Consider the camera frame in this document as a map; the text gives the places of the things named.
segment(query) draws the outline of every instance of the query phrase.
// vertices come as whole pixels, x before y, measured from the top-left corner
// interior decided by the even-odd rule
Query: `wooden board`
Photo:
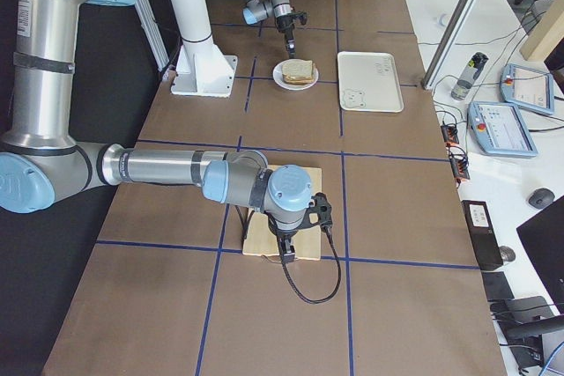
[[[276,170],[279,166],[269,166]],[[311,178],[312,193],[322,191],[322,172],[316,167],[304,167]],[[293,246],[297,259],[319,260],[321,257],[321,229],[314,226],[299,231],[293,236]],[[268,229],[268,218],[262,213],[255,213],[250,221],[247,239],[243,241],[243,254],[278,256],[276,237]]]
[[[521,55],[528,61],[544,61],[564,37],[564,0],[555,0],[527,41]]]

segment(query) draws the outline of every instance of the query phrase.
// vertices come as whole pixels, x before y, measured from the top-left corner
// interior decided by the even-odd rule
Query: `cable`
[[[529,345],[520,344],[520,343],[500,343],[500,347],[526,348],[528,350],[538,351],[537,348],[531,347]]]
[[[241,212],[241,208],[239,206],[235,206],[235,210],[237,210],[237,215],[239,215],[239,221],[241,222],[241,226],[245,229],[245,218]]]
[[[243,225],[243,239],[245,240],[247,238],[247,232],[249,231],[249,226],[250,226],[250,220],[252,219],[253,215],[255,214],[255,211],[252,210],[249,213],[249,217],[247,218],[247,220],[245,221],[245,224]],[[275,219],[271,219],[271,221],[273,222],[273,224],[275,225],[275,227],[278,229],[278,226],[276,224],[276,220]],[[298,289],[298,287],[296,286],[296,284],[294,283],[294,281],[292,280],[292,277],[290,276],[290,272],[288,271],[288,268],[286,266],[286,263],[284,262],[284,259],[282,258],[282,254],[280,255],[280,262],[275,262],[273,261],[270,257],[267,257],[266,255],[263,255],[262,257],[264,259],[266,259],[268,262],[270,263],[277,263],[277,264],[282,264],[282,269],[284,270],[284,275],[286,275],[286,279],[288,281],[288,283],[290,284],[290,286],[292,287],[293,291],[296,293],[296,295],[298,297],[300,297],[300,299],[302,299],[303,301],[305,301],[308,304],[322,304],[325,303],[327,301],[329,301],[330,299],[332,299],[333,297],[335,297],[335,295],[337,295],[337,291],[339,286],[341,285],[341,262],[338,258],[338,254],[337,254],[337,250],[335,249],[335,244],[333,242],[333,232],[330,228],[330,226],[325,226],[322,228],[322,230],[325,232],[325,235],[327,236],[327,240],[329,241],[329,246],[331,248],[331,251],[333,252],[333,257],[335,257],[335,261],[337,263],[337,283],[335,284],[335,288],[333,289],[333,291],[331,292],[331,294],[329,294],[327,297],[322,298],[322,299],[309,299],[308,297],[306,297],[305,295],[303,295],[301,293],[301,291]]]
[[[521,21],[519,21],[519,26],[521,28],[523,28],[523,22],[525,21],[525,18],[527,17],[527,14],[531,11],[532,7],[534,5],[534,2],[531,4],[531,6],[529,6],[529,8],[527,8],[527,10],[524,12],[523,17],[521,18]],[[531,28],[531,30],[537,26],[538,22]],[[492,64],[492,66],[490,67],[489,71],[485,74],[485,76],[482,78],[482,81],[486,81],[486,78],[489,76],[490,72],[492,71],[492,69],[494,68],[494,65],[499,62],[499,60],[503,57],[503,54],[505,53],[505,50],[508,48],[509,44],[511,44],[511,41],[513,41],[513,39],[517,36],[518,30],[515,31],[515,34],[513,34],[513,37],[511,37],[511,39],[508,41],[508,43],[505,45],[505,47],[503,48],[503,50],[501,51],[501,54],[498,56],[498,58],[495,60],[495,62]],[[505,62],[505,64],[507,65],[509,63],[509,60],[511,59],[511,56],[515,53],[517,47],[519,46],[519,44],[521,44],[521,41],[523,41],[523,39],[527,36],[528,34],[525,31],[525,35],[523,36],[523,38],[515,45],[515,47],[513,48],[513,51],[511,52],[511,54],[508,57],[508,60]],[[472,94],[471,96],[471,101],[474,100],[474,98],[476,97],[476,95],[478,94],[479,88],[481,85],[478,86],[478,89]]]
[[[564,125],[560,127],[553,127],[553,128],[529,129],[529,132],[550,132],[550,131],[555,131],[556,129],[564,129]]]
[[[562,347],[564,347],[564,341],[562,341],[558,347],[556,347],[554,349],[554,351],[551,353],[550,357],[546,360],[545,365],[543,366],[543,368],[541,369],[540,373],[538,374],[538,376],[543,376],[543,374],[545,374],[546,370],[548,370],[548,367],[550,366],[550,364],[552,363],[554,357],[556,357],[556,354],[558,354],[558,352],[562,349]]]
[[[530,310],[537,310],[538,308],[551,307],[551,306],[562,306],[562,305],[564,305],[564,302],[544,304],[544,305],[541,305],[541,306],[534,306],[534,307],[530,307],[530,308],[520,308],[520,309],[517,309],[517,310],[504,310],[502,312],[493,313],[492,316],[498,316],[500,314],[514,313],[514,312],[529,312]]]
[[[547,115],[545,115],[545,114],[541,114],[541,113],[535,112],[535,111],[533,111],[533,110],[529,110],[528,112],[532,112],[532,113],[537,114],[538,116],[542,116],[542,117],[544,117],[544,118],[546,118],[546,119],[554,119],[554,120],[556,120],[556,121],[564,122],[564,119],[559,118],[558,116],[547,116]]]
[[[464,114],[462,113],[462,110],[460,110],[458,107],[452,106],[452,105],[448,105],[448,104],[446,104],[446,103],[441,103],[441,102],[438,101],[438,100],[433,100],[433,103],[434,103],[435,105],[440,105],[440,106],[442,106],[442,107],[450,107],[450,108],[452,108],[452,109],[455,109],[455,110],[460,114],[460,119],[462,119],[459,123],[466,122],[466,121],[464,120]]]
[[[436,91],[439,84],[447,77],[453,77],[453,78],[456,78],[456,80],[458,80],[458,77],[456,75],[452,75],[452,74],[447,74],[444,77],[442,77],[439,81],[437,81],[437,84],[434,85],[433,90],[431,90],[431,97],[432,98],[434,98],[434,92]]]
[[[523,24],[522,24],[521,26],[519,26],[518,28],[516,28],[515,30],[513,30],[511,33],[506,34],[506,35],[503,35],[503,36],[501,36],[501,37],[497,37],[497,38],[492,39],[492,40],[490,40],[490,41],[477,41],[477,42],[474,42],[474,43],[455,43],[455,46],[479,46],[479,45],[491,44],[491,43],[493,43],[494,41],[497,41],[497,40],[507,39],[507,38],[508,38],[510,35],[512,35],[513,33],[516,33],[517,31],[519,31],[519,30],[520,30],[521,28],[523,28],[524,26],[527,26],[528,24],[530,24],[530,23],[532,23],[533,21],[536,21],[536,20],[537,20],[536,18],[533,18],[531,21],[529,21],[529,22],[527,22],[527,23],[524,23],[524,22],[523,22]],[[441,44],[441,43],[427,43],[427,42],[421,42],[421,43],[417,43],[417,44],[420,45],[420,46],[438,46],[438,45]]]
[[[449,115],[449,116],[452,116],[452,119],[455,120],[453,124],[447,124],[447,123],[445,123],[445,121],[444,121],[444,116],[443,116],[443,117],[442,117],[442,125],[454,125],[455,127],[458,125],[458,120],[457,120],[456,117],[455,117],[451,112],[449,112],[448,110],[435,110],[435,112],[436,112],[437,114],[447,114],[447,115]]]
[[[300,297],[301,300],[305,301],[308,304],[322,304],[329,301],[330,299],[335,297],[338,288],[341,285],[341,263],[338,259],[337,251],[335,250],[335,245],[333,244],[333,234],[330,227],[328,226],[326,226],[323,229],[323,231],[325,232],[325,235],[327,235],[327,240],[329,241],[331,251],[333,252],[333,256],[335,257],[335,261],[337,263],[337,283],[335,284],[335,288],[333,289],[331,294],[329,294],[327,297],[323,299],[309,299],[308,297],[303,295],[301,291],[298,289],[298,287],[296,286],[296,284],[293,282],[292,277],[290,276],[290,272],[288,271],[288,267],[286,266],[286,263],[282,258],[282,254],[280,255],[280,260],[282,261],[282,269],[284,270],[284,275],[286,275],[286,279],[288,280],[288,283],[290,284],[296,295]]]
[[[532,5],[529,7],[529,9],[527,11],[525,11],[525,14],[523,15],[523,18],[521,19],[521,21],[519,22],[519,26],[521,26],[521,28],[523,28],[523,22],[525,20],[525,17],[527,16],[527,13],[531,10]],[[490,66],[488,72],[485,74],[485,76],[482,78],[482,83],[480,83],[479,85],[475,85],[476,86],[476,91],[472,94],[471,98],[470,98],[470,102],[474,101],[474,99],[476,98],[476,95],[478,94],[479,89],[486,84],[492,84],[492,85],[497,85],[499,83],[484,83],[484,81],[486,81],[487,77],[489,77],[490,73],[492,72],[492,70],[495,68],[495,64],[497,62],[500,61],[500,59],[503,57],[503,55],[505,54],[505,51],[507,50],[507,48],[509,47],[509,45],[511,44],[511,41],[513,41],[513,39],[517,36],[518,31],[516,31],[513,34],[513,37],[511,37],[511,39],[509,39],[509,41],[507,42],[507,44],[505,45],[505,47],[503,48],[503,50],[501,51],[500,55],[495,59],[495,61],[492,63],[492,65]],[[513,47],[513,50],[511,51],[511,54],[508,56],[508,60],[505,62],[505,66],[507,66],[507,64],[509,63],[509,61],[511,60],[511,56],[513,56],[513,54],[515,53],[517,47],[521,44],[521,42],[524,40],[525,37],[527,37],[527,33],[525,32],[525,35],[521,38],[520,41],[518,41],[515,46]]]

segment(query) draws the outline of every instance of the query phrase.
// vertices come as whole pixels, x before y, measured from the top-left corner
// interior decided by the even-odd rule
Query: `black box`
[[[503,265],[503,259],[501,258],[500,247],[495,239],[486,202],[463,200],[462,207],[479,268],[482,270],[499,268]]]

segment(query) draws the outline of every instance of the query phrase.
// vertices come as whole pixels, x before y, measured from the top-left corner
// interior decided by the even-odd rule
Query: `screen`
[[[479,105],[493,147],[503,150],[532,150],[515,110],[503,105]]]
[[[514,99],[538,107],[549,107],[547,76],[543,72],[515,68]]]
[[[564,302],[564,197],[519,226],[517,233],[553,301]],[[564,304],[557,307],[564,313]]]

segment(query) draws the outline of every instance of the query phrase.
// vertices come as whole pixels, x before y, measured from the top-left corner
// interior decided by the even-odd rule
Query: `white pole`
[[[182,37],[183,52],[172,91],[227,97],[231,93],[237,59],[223,56],[213,44],[205,0],[171,0]]]

